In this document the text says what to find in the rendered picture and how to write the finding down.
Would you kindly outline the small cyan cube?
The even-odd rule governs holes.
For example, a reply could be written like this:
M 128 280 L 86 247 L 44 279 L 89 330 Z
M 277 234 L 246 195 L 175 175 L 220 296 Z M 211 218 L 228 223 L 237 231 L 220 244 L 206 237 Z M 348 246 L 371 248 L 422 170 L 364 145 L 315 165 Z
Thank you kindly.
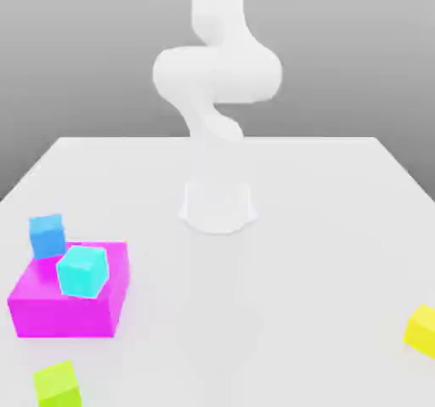
M 62 295 L 96 299 L 110 277 L 107 252 L 73 245 L 57 262 L 56 273 Z

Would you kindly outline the small blue cube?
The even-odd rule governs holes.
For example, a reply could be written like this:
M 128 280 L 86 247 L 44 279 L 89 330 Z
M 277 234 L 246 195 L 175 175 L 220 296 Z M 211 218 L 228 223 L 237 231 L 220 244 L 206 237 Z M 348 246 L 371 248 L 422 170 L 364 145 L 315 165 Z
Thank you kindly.
M 35 259 L 56 257 L 66 251 L 65 229 L 58 213 L 30 218 L 29 235 Z

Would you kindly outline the small yellow cube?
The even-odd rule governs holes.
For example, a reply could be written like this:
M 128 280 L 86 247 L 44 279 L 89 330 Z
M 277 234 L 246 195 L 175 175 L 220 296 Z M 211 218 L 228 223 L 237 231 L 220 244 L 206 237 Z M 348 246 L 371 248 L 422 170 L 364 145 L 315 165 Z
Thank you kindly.
M 404 343 L 435 359 L 435 308 L 421 304 L 409 317 Z

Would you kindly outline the small lime green cube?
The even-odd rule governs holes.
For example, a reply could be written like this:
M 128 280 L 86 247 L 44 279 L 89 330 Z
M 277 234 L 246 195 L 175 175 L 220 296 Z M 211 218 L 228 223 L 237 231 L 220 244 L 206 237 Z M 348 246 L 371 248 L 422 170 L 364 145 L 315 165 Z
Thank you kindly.
M 70 359 L 33 373 L 38 407 L 82 407 Z

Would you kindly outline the large magenta box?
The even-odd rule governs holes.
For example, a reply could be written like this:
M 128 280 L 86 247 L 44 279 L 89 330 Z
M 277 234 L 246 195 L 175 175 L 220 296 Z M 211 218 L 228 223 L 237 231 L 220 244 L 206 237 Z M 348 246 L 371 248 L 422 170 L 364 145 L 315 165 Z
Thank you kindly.
M 69 297 L 59 288 L 60 257 L 33 258 L 8 296 L 19 337 L 113 337 L 127 295 L 130 266 L 125 241 L 84 241 L 106 250 L 110 277 L 96 298 Z

